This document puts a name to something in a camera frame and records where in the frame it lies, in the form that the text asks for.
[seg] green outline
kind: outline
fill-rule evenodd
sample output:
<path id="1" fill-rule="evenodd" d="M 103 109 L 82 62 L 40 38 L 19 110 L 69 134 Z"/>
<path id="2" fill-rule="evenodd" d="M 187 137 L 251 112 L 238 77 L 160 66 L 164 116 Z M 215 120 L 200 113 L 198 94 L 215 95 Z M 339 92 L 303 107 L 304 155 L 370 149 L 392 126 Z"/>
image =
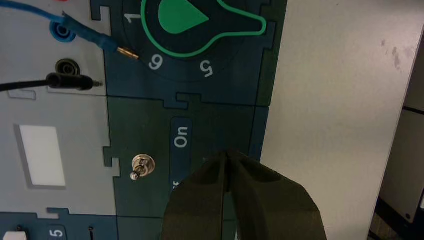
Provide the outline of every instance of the green outline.
<path id="1" fill-rule="evenodd" d="M 144 31 L 148 37 L 148 39 L 153 43 L 153 45 L 155 47 L 157 47 L 159 50 L 161 50 L 162 52 L 164 52 L 165 54 L 168 54 L 172 57 L 176 57 L 176 58 L 189 58 L 189 57 L 193 57 L 196 55 L 199 55 L 201 53 L 203 53 L 204 51 L 206 51 L 214 42 L 216 42 L 218 39 L 221 38 L 225 38 L 225 37 L 245 37 L 245 36 L 260 36 L 262 34 L 265 33 L 265 30 L 267 29 L 267 21 L 265 20 L 265 18 L 252 14 L 250 12 L 246 12 L 234 7 L 231 7 L 229 5 L 227 5 L 225 2 L 223 2 L 223 0 L 216 0 L 218 1 L 218 3 L 227 11 L 229 12 L 233 12 L 235 14 L 239 14 L 239 15 L 243 15 L 245 17 L 251 18 L 251 19 L 255 19 L 258 20 L 262 23 L 262 29 L 260 31 L 240 31 L 240 32 L 223 32 L 220 33 L 216 36 L 214 36 L 205 46 L 203 46 L 202 48 L 200 48 L 199 50 L 190 52 L 190 53 L 177 53 L 177 52 L 173 52 L 170 51 L 166 48 L 164 48 L 163 46 L 161 46 L 152 36 L 152 34 L 150 33 L 148 27 L 147 27 L 147 23 L 146 23 L 146 16 L 144 15 L 145 9 L 146 9 L 146 2 L 148 0 L 142 0 L 141 2 L 141 24 L 143 25 Z"/>

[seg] white table surface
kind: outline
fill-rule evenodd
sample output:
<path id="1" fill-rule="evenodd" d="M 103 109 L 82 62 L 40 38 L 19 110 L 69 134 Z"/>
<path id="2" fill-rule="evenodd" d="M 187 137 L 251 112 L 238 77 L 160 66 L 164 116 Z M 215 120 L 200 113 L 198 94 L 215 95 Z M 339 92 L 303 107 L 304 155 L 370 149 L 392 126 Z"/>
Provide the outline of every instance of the white table surface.
<path id="1" fill-rule="evenodd" d="M 367 238 L 423 24 L 423 0 L 288 1 L 261 159 L 328 240 Z"/>

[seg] brass connector pin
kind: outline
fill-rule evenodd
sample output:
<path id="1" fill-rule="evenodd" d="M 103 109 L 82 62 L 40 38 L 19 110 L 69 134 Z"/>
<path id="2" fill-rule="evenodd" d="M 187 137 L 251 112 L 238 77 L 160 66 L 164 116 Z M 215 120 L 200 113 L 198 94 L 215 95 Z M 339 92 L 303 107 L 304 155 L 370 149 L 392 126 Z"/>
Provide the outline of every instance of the brass connector pin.
<path id="1" fill-rule="evenodd" d="M 125 49 L 123 47 L 118 47 L 116 51 L 118 53 L 126 56 L 126 57 L 129 57 L 129 58 L 132 58 L 132 59 L 135 59 L 135 60 L 138 60 L 140 58 L 137 54 L 135 54 L 132 51 Z"/>

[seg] white rectangle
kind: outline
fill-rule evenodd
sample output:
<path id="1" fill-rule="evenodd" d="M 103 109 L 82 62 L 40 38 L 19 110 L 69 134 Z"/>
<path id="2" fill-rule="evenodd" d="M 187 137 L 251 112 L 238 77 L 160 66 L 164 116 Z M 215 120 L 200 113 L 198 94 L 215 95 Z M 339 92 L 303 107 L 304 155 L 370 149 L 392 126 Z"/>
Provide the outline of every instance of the white rectangle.
<path id="1" fill-rule="evenodd" d="M 27 240 L 27 234 L 24 231 L 8 231 L 3 240 Z"/>
<path id="2" fill-rule="evenodd" d="M 32 184 L 64 187 L 65 174 L 56 128 L 20 125 L 19 129 Z"/>

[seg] blue test lead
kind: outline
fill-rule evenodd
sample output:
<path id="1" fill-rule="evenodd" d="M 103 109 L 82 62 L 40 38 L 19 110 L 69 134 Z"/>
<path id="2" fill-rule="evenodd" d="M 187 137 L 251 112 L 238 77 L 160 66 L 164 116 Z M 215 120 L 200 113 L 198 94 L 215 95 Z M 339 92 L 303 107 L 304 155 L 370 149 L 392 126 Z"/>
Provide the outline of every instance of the blue test lead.
<path id="1" fill-rule="evenodd" d="M 9 0 L 0 0 L 0 7 L 36 14 L 38 16 L 49 19 L 50 21 L 54 23 L 61 24 L 62 27 L 76 34 L 78 37 L 85 39 L 89 42 L 95 43 L 97 46 L 99 46 L 99 48 L 105 51 L 113 52 L 113 53 L 118 52 L 126 57 L 129 57 L 135 60 L 139 59 L 139 56 L 137 54 L 135 54 L 131 50 L 128 50 L 124 47 L 120 47 L 118 43 L 115 40 L 113 40 L 110 36 L 100 33 L 98 31 L 95 31 L 83 25 L 82 23 L 73 19 L 66 13 L 63 13 L 63 16 L 57 16 L 49 12 L 46 12 L 42 9 L 39 9 L 37 7 L 24 4 L 24 3 L 9 1 Z"/>

